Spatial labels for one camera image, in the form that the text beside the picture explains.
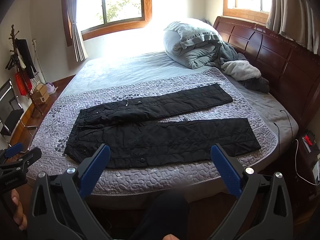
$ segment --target wooden coat rack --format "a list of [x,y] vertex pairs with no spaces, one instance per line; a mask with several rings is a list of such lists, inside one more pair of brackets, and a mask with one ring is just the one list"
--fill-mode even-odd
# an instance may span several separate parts
[[[14,28],[13,27],[14,27],[14,25],[12,24],[11,25],[11,34],[10,34],[11,37],[9,38],[9,40],[12,40],[13,50],[10,50],[10,52],[13,52],[14,55],[16,55],[18,57],[17,45],[16,45],[16,35],[19,33],[19,31],[17,31],[17,33],[14,34]],[[35,102],[35,100],[33,98],[33,94],[31,93],[31,91],[30,91],[30,89],[29,89],[29,87],[27,85],[27,82],[26,82],[26,79],[25,79],[25,76],[24,76],[25,70],[22,69],[19,61],[17,62],[16,67],[17,67],[17,72],[21,73],[22,83],[23,83],[24,89],[26,90],[27,94],[29,95],[29,97],[30,97],[30,99],[31,99],[31,101],[32,101],[32,103],[34,105],[31,117],[33,116],[33,113],[34,113],[35,109],[37,109],[39,111],[39,113],[41,115],[43,115],[43,112],[41,111],[41,109],[38,106],[38,104]]]

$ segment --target bed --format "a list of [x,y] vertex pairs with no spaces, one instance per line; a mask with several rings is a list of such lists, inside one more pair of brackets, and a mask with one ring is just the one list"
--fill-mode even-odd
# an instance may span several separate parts
[[[30,181],[39,171],[54,175],[77,165],[65,156],[64,148],[81,108],[212,83],[219,83],[235,103],[163,121],[247,117],[261,150],[241,156],[239,161],[244,167],[253,166],[260,171],[278,158],[319,107],[319,62],[300,46],[261,25],[218,17],[214,27],[260,69],[270,81],[272,95],[247,90],[216,68],[185,68],[164,52],[116,61],[103,58],[89,61],[52,106],[35,136],[32,146],[40,147],[43,157],[29,168]],[[288,112],[291,125],[286,113],[280,110]],[[225,190],[214,164],[198,162],[141,170],[106,170],[87,201],[109,209],[143,208],[163,190],[172,188],[177,178],[188,182],[184,188],[188,201]]]

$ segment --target red object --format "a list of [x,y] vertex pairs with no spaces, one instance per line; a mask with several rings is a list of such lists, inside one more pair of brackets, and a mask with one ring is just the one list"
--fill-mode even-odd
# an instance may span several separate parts
[[306,140],[306,142],[307,142],[307,144],[308,144],[309,146],[312,146],[312,145],[313,145],[313,143],[310,141],[310,138],[309,138],[308,135],[305,135],[304,139]]
[[[23,75],[23,76],[24,76],[24,79],[25,79],[26,84],[28,86],[28,89],[31,90],[32,89],[32,84],[31,84],[31,81],[30,81],[29,77],[26,76],[26,75]],[[25,96],[28,92],[26,91],[25,86],[23,84],[24,82],[23,82],[23,77],[21,75],[21,72],[15,73],[14,77],[16,79],[17,86],[19,88],[20,94],[22,96]]]

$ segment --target headboard panel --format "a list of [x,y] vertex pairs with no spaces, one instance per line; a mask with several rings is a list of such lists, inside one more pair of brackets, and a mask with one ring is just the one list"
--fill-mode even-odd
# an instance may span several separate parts
[[213,27],[269,80],[270,93],[304,130],[320,106],[320,56],[260,24],[217,17]]

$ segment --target blue gripper pad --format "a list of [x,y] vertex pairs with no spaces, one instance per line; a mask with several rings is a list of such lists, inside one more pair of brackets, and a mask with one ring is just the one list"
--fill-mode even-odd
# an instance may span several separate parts
[[91,194],[109,160],[110,148],[107,145],[104,145],[80,178],[79,195],[82,198]]
[[16,154],[18,154],[19,152],[23,151],[23,144],[22,143],[17,143],[13,146],[11,146],[10,148],[5,150],[5,154],[4,157],[6,158],[11,158],[13,156],[15,156]]
[[217,145],[211,147],[211,160],[220,173],[229,193],[239,199],[242,194],[241,177]]

